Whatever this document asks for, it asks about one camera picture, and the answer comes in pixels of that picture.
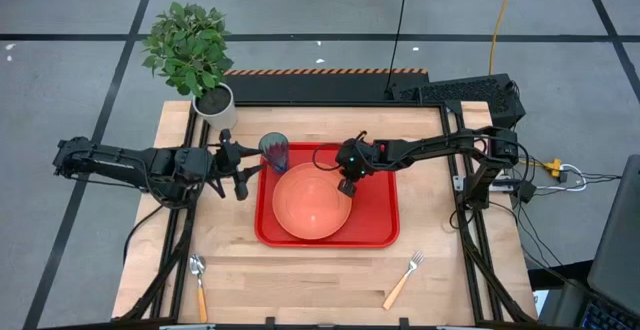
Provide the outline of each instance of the wooden tabletop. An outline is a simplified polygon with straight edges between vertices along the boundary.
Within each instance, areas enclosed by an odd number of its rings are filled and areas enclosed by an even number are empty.
[[[182,143],[189,106],[187,101],[165,103],[154,146]],[[468,128],[491,122],[486,103],[463,103],[463,116]],[[284,133],[292,142],[342,142],[360,130],[368,131],[369,140],[416,140],[441,135],[442,124],[434,108],[243,107],[238,108],[232,136],[255,148],[262,135],[271,131]],[[211,133],[209,139],[217,137]],[[258,161],[258,157],[246,158],[242,166]],[[462,170],[461,158],[458,165]],[[278,324],[392,325],[408,317],[412,325],[473,325],[460,236],[448,223],[455,206],[446,158],[417,162],[396,176],[400,235],[384,249],[268,247],[254,233],[258,176],[250,180],[249,197],[241,202],[233,196],[231,180],[223,182],[229,194],[226,199],[205,189],[198,201],[190,253],[204,256],[207,262],[203,283],[209,322],[261,324],[265,317],[274,316]],[[491,194],[491,201],[510,207],[504,194]],[[156,206],[150,196],[142,195],[136,221]],[[535,318],[513,217],[498,207],[484,214],[495,273]],[[160,212],[131,240],[114,316],[130,309],[158,271],[167,221],[168,211]],[[391,310],[383,310],[385,296],[416,250],[425,253],[424,262]],[[173,277],[165,289],[164,315],[169,313]],[[484,316],[490,319],[486,283],[479,273],[478,282]],[[191,274],[185,278],[180,322],[198,322],[196,279]]]

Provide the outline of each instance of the clear plastic cup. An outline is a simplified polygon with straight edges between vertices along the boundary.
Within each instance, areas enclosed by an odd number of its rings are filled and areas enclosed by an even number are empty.
[[[289,141],[277,133],[268,133],[260,139],[258,147],[269,166],[282,175],[289,170]]]

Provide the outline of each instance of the plastic bowl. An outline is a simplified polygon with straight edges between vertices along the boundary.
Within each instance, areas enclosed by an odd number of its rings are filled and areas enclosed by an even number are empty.
[[[308,240],[338,231],[351,212],[351,199],[338,191],[340,179],[337,171],[322,171],[312,163],[289,170],[273,193],[278,223],[291,235]]]

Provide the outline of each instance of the fork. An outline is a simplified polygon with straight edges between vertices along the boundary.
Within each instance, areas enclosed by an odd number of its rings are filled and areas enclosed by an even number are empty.
[[[402,276],[402,279],[398,281],[398,284],[396,284],[393,290],[391,290],[391,293],[389,293],[389,296],[387,296],[387,298],[384,300],[382,307],[385,310],[391,309],[391,306],[393,306],[393,303],[396,301],[396,298],[400,294],[400,290],[402,290],[404,283],[407,282],[409,275],[411,275],[411,273],[418,268],[418,265],[420,265],[422,260],[424,260],[424,254],[422,253],[422,251],[416,251],[416,253],[413,254],[413,257],[411,258],[411,260],[409,260],[409,269],[407,270],[406,273],[404,273],[404,276]]]

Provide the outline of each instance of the yellow plug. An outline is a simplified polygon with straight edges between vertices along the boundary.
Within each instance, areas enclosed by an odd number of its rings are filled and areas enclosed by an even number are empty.
[[[544,164],[545,168],[551,172],[551,176],[554,178],[560,178],[560,165],[562,165],[562,161],[558,158],[553,159],[553,162]]]

